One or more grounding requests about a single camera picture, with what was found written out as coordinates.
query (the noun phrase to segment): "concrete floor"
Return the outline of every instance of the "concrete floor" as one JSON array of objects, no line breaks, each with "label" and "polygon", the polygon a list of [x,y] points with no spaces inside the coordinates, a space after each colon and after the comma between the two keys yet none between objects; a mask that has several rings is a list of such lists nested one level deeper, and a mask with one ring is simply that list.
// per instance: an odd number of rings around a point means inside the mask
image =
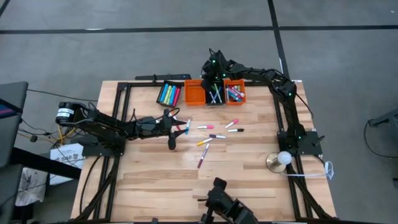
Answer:
[{"label": "concrete floor", "polygon": [[[275,10],[280,26],[398,24],[394,0],[278,0]],[[271,25],[263,0],[12,0],[0,18],[0,30]],[[391,170],[397,159],[369,152],[363,128],[368,119],[398,107],[398,30],[282,31],[281,36],[290,76],[304,81],[315,126],[326,136],[322,149],[335,167],[330,188],[337,215],[396,223],[398,190]],[[103,80],[153,73],[198,78],[208,47],[248,66],[279,68],[273,31],[0,35],[0,83],[25,80],[31,89],[95,99]],[[29,93],[23,117],[54,131],[60,100]],[[393,134],[388,125],[368,129],[369,143],[397,155]],[[24,138],[17,146],[38,154],[50,147]],[[76,187],[77,182],[50,187],[45,202],[35,205],[35,219],[67,220]]]}]

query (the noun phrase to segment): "white ball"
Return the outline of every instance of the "white ball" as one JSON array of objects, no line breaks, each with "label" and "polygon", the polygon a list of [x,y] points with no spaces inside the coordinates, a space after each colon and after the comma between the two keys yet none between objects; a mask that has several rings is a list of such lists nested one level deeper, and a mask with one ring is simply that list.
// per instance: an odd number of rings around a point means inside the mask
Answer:
[{"label": "white ball", "polygon": [[278,161],[283,165],[290,164],[292,162],[292,155],[290,155],[290,153],[285,151],[280,152],[278,154]]}]

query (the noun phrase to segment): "orange container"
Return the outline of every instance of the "orange container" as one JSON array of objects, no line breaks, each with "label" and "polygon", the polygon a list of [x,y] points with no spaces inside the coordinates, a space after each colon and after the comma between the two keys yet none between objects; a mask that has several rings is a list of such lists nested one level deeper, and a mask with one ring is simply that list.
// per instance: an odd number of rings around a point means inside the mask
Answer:
[{"label": "orange container", "polygon": [[227,97],[229,97],[229,96],[228,96],[228,94],[225,94],[225,103],[227,105],[242,105],[242,104],[244,104],[246,102],[246,92],[244,90],[244,81],[243,80],[224,80],[224,89],[225,90],[227,89],[228,85],[232,85],[232,86],[239,85],[239,86],[241,86],[240,92],[244,93],[244,97],[242,98],[241,102],[232,102],[231,100],[228,102]]},{"label": "orange container", "polygon": [[200,83],[201,80],[185,80],[185,103],[188,106],[200,106],[206,103],[205,90]]}]

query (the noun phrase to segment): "wooden tabletop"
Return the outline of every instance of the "wooden tabletop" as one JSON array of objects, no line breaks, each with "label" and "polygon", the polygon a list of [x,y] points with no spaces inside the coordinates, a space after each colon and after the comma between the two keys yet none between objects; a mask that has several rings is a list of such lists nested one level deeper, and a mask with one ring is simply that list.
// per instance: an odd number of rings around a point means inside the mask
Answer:
[{"label": "wooden tabletop", "polygon": [[[117,83],[103,82],[99,95],[98,109],[110,116]],[[127,117],[132,115],[133,108],[138,118],[162,115],[164,107],[155,102],[159,91],[160,87],[133,87]],[[297,93],[307,101],[302,82],[297,82]],[[206,198],[215,177],[226,180],[226,192],[243,201],[258,220],[294,220],[286,176],[275,174],[266,166],[266,157],[279,151],[272,95],[266,86],[249,86],[246,87],[246,96],[247,102],[242,106],[187,106],[182,89],[177,119],[191,119],[189,134],[177,138],[174,151],[168,149],[167,137],[127,142],[119,165],[111,221],[148,222],[153,217],[162,222],[199,221],[206,207],[197,199]],[[123,99],[122,94],[119,119]],[[306,129],[313,129],[308,109],[298,98],[296,105],[300,122]],[[225,125],[234,119],[239,119],[239,123],[233,127],[244,128],[243,133],[226,132]],[[215,128],[196,128],[207,124]],[[205,145],[198,147],[196,143],[207,139],[209,134],[225,135],[227,139],[212,140],[202,166],[197,169]],[[81,190],[94,159],[88,158],[84,163],[71,218],[78,216]],[[302,162],[306,174],[324,174],[321,162],[314,156],[302,156]],[[102,158],[88,180],[83,208],[98,189],[101,166]],[[308,190],[317,202],[327,213],[335,216],[326,177],[307,177],[306,180]],[[299,190],[297,192],[301,216],[305,217],[302,195]],[[100,217],[104,217],[107,192],[103,198]]]}]

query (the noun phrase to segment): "white cable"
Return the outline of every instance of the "white cable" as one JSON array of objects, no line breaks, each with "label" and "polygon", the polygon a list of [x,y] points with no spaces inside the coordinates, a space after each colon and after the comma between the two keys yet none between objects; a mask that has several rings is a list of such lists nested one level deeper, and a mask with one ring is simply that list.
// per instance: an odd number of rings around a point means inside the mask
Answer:
[{"label": "white cable", "polygon": [[335,174],[335,170],[333,169],[333,163],[331,163],[330,161],[326,161],[324,168],[325,174],[281,174],[288,177],[327,177],[328,180],[331,180],[333,178],[333,175]]}]

